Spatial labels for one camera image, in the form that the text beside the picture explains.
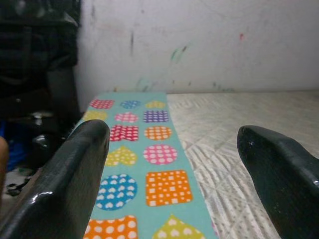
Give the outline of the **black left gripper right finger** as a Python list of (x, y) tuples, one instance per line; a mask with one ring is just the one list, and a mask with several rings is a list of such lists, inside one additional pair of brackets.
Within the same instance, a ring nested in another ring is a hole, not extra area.
[(283, 239), (319, 237), (319, 160), (293, 138), (255, 125), (239, 128), (239, 156)]

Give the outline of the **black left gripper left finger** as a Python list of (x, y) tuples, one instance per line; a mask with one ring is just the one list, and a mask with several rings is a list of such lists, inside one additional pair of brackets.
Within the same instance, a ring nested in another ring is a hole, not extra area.
[(0, 224), (3, 239), (81, 239), (109, 151), (110, 129), (98, 119), (78, 125), (27, 183)]

